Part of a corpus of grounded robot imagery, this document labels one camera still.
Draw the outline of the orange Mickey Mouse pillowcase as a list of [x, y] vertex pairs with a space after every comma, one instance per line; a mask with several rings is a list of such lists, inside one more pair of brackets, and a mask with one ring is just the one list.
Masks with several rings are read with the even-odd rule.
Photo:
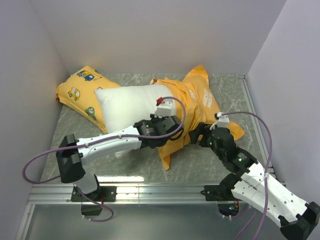
[[164, 169], [170, 169], [171, 154], [188, 145], [191, 140], [189, 132], [194, 130], [199, 123], [212, 125], [216, 122], [214, 115], [220, 112], [220, 108], [209, 85], [209, 76], [203, 65], [193, 68], [182, 81], [165, 79], [152, 79], [151, 85], [163, 85], [167, 87], [173, 97], [179, 99], [186, 109], [184, 121], [184, 133], [175, 141], [168, 141], [158, 148], [158, 153]]

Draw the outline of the white pillow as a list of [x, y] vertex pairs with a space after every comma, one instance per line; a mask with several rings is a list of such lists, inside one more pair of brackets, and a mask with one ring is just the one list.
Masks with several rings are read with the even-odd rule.
[[157, 99], [172, 95], [162, 84], [95, 90], [108, 133], [123, 130], [141, 120], [149, 120], [150, 114], [157, 109]]

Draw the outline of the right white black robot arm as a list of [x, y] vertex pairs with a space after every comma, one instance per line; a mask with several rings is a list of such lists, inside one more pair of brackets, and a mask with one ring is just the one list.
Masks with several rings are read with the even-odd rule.
[[230, 130], [201, 122], [189, 133], [192, 144], [210, 148], [230, 172], [218, 186], [205, 185], [207, 201], [238, 199], [265, 214], [288, 240], [306, 240], [320, 220], [320, 206], [307, 202], [265, 172], [248, 151], [238, 147]]

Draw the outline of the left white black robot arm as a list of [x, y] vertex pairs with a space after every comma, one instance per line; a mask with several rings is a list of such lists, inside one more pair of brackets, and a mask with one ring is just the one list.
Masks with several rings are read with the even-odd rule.
[[101, 195], [95, 175], [84, 169], [84, 165], [105, 155], [142, 148], [157, 148], [181, 135], [183, 122], [175, 115], [141, 120], [123, 130], [101, 136], [76, 139], [66, 135], [59, 145], [56, 160], [60, 181], [75, 184], [85, 198], [96, 201]]

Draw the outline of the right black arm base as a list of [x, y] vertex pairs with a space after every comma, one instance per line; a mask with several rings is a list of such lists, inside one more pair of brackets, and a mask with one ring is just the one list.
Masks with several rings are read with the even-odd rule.
[[235, 198], [230, 189], [221, 185], [205, 185], [200, 194], [205, 197], [206, 202], [234, 201]]

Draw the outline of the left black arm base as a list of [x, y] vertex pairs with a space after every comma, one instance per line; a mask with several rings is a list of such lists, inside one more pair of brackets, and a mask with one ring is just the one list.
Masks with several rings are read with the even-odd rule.
[[80, 192], [80, 189], [77, 186], [73, 186], [70, 201], [71, 202], [115, 202], [117, 195], [116, 186], [100, 186], [96, 191], [86, 194], [86, 198]]

